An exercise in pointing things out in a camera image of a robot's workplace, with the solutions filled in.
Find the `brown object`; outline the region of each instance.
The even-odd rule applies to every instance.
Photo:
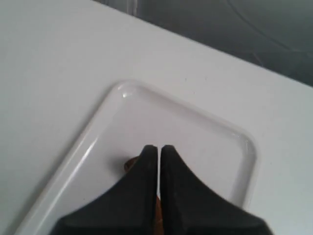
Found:
[[[128,172],[132,168],[137,159],[138,157],[134,157],[125,162],[124,164],[125,172]],[[155,217],[154,235],[163,235],[163,234],[164,232],[163,232],[161,201],[159,197],[156,197],[156,217]]]

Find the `white table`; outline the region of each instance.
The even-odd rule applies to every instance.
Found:
[[[313,233],[313,89],[89,0],[0,3],[0,234],[10,234],[117,81],[136,79],[251,133],[248,211]]]

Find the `rectangular tray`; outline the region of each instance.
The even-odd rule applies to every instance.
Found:
[[[94,200],[124,175],[144,145],[176,147],[211,189],[246,207],[258,155],[238,127],[137,82],[116,85],[28,213],[16,235],[48,235],[56,221]]]

